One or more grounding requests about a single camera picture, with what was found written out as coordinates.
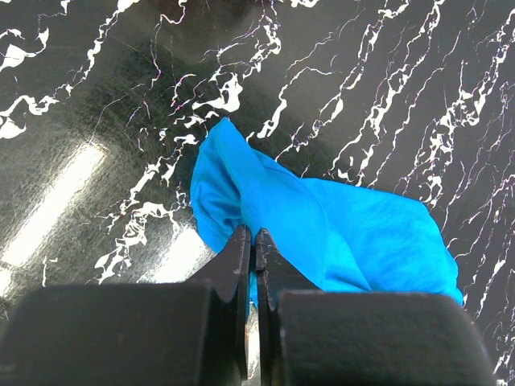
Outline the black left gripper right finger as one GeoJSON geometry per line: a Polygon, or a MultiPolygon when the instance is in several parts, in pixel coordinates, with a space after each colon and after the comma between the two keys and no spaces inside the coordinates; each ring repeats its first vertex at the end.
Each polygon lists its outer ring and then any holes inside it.
{"type": "Polygon", "coordinates": [[[323,292],[266,230],[255,260],[262,384],[495,384],[476,328],[449,297],[323,292]]]}

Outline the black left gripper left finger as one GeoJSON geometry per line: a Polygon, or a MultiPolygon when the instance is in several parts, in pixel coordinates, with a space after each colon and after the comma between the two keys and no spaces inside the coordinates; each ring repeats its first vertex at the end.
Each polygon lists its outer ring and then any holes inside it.
{"type": "Polygon", "coordinates": [[[239,385],[251,235],[186,281],[35,290],[1,335],[4,385],[239,385]]]}

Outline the blue t shirt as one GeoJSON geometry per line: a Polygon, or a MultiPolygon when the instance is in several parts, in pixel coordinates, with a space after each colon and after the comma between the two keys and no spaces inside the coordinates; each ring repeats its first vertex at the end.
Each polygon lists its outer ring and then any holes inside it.
{"type": "Polygon", "coordinates": [[[212,127],[194,167],[198,233],[219,252],[237,227],[269,231],[278,251],[327,292],[422,292],[462,304],[458,266],[419,201],[300,178],[253,149],[227,118],[212,127]]]}

